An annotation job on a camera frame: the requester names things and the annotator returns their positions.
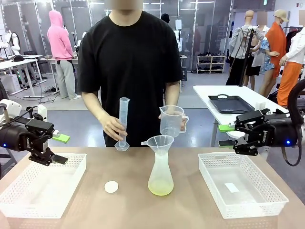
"gray pants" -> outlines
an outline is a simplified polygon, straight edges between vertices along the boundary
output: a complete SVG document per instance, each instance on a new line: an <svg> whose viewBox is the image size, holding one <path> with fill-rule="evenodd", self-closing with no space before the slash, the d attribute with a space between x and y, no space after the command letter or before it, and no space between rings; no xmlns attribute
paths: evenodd
<svg viewBox="0 0 305 229"><path fill-rule="evenodd" d="M72 64L63 60L60 62L60 64L56 63L55 66L61 97L69 97L69 99L74 99L77 94L75 93L75 77Z"/></svg>

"measuring cup handle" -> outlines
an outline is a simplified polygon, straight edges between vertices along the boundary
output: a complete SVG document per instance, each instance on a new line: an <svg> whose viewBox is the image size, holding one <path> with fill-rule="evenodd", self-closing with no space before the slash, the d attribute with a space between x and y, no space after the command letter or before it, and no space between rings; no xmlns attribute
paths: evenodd
<svg viewBox="0 0 305 229"><path fill-rule="evenodd" d="M186 122L185 122L185 125L184 125L184 130L180 131L180 133L182 133L182 134L186 132L186 123L190 120L190 118L186 115L182 116L182 119L184 119L184 118L186 119Z"/></svg>

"black pole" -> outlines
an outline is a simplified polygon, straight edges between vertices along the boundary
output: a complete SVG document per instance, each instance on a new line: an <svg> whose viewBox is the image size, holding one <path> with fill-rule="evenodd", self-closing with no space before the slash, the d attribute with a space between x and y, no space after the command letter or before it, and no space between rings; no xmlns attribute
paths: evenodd
<svg viewBox="0 0 305 229"><path fill-rule="evenodd" d="M245 54L245 59L244 59L244 65L243 65L243 70L242 70L242 75L240 77L240 82L239 82L239 86L241 87L243 85L243 81L244 81L244 72L246 70L246 66L247 66L247 60L248 60L248 56L249 56L249 53L250 53L250 46L251 46L251 42L252 42L252 38L254 36L254 30L252 29L250 31L250 39L249 39L249 43L248 43L248 47L247 47L247 50L246 50L246 54Z"/></svg>
<svg viewBox="0 0 305 229"><path fill-rule="evenodd" d="M73 34L73 39L74 39L74 45L76 45L76 41L75 41L75 33L73 33L73 32L72 32L72 34Z"/></svg>

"black tray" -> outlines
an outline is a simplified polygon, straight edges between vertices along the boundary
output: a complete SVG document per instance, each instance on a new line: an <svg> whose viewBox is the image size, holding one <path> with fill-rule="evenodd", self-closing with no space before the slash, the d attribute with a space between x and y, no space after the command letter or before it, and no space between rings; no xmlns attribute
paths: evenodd
<svg viewBox="0 0 305 229"><path fill-rule="evenodd" d="M244 114L254 111L254 108L239 96L219 94L209 96L211 102L222 114Z"/></svg>

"pink hoodie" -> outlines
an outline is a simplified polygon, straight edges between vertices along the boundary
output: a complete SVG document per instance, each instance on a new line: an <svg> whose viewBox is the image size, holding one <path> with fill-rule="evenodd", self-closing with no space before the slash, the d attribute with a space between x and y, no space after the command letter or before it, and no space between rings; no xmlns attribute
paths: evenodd
<svg viewBox="0 0 305 229"><path fill-rule="evenodd" d="M51 26L48 30L48 38L51 45L53 58L56 60L71 60L73 51L67 31L63 28L62 16L56 10L49 12Z"/></svg>

